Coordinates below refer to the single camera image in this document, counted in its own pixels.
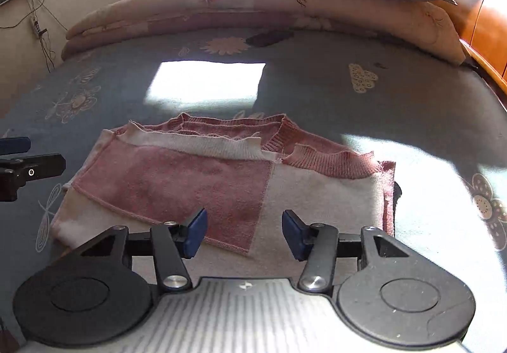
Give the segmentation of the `pink and white knit sweater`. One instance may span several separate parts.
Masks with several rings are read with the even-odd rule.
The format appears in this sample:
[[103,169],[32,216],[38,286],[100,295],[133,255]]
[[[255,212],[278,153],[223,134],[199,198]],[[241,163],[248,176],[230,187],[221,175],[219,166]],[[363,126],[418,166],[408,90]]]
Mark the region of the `pink and white knit sweater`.
[[341,231],[372,225],[392,233],[394,189],[394,163],[306,132],[287,116],[181,114],[103,130],[65,184],[51,232],[74,249],[115,225],[142,232],[204,209],[195,273],[296,276],[284,211]]

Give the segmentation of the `white power strip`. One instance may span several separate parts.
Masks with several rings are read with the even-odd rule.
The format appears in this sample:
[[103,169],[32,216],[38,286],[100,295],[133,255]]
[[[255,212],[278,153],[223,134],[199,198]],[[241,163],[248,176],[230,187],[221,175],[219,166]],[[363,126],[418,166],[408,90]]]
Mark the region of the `white power strip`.
[[43,30],[40,28],[40,23],[38,21],[38,19],[36,18],[32,18],[31,19],[31,22],[32,22],[32,28],[34,30],[34,34],[35,36],[40,39],[41,36],[43,35]]

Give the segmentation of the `blue floral bed sheet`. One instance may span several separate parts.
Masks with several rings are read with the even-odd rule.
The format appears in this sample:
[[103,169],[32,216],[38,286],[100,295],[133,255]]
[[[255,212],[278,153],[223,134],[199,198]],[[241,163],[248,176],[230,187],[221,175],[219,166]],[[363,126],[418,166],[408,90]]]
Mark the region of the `blue floral bed sheet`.
[[482,193],[506,205],[506,111],[475,66],[384,40],[298,31],[244,48],[247,30],[145,37],[79,54],[1,104],[1,134],[59,153],[73,176],[101,130],[186,112],[232,119],[284,114],[396,164],[395,234],[461,278],[476,315],[473,352],[506,349],[506,252]]

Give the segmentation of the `folded pink beige quilt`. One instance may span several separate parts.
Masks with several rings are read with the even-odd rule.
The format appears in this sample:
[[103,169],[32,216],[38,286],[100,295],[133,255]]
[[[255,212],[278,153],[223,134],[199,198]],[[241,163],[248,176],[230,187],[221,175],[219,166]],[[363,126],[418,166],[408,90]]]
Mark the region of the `folded pink beige quilt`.
[[61,57],[137,37],[212,28],[393,37],[456,66],[466,59],[443,8],[400,0],[121,0],[70,27]]

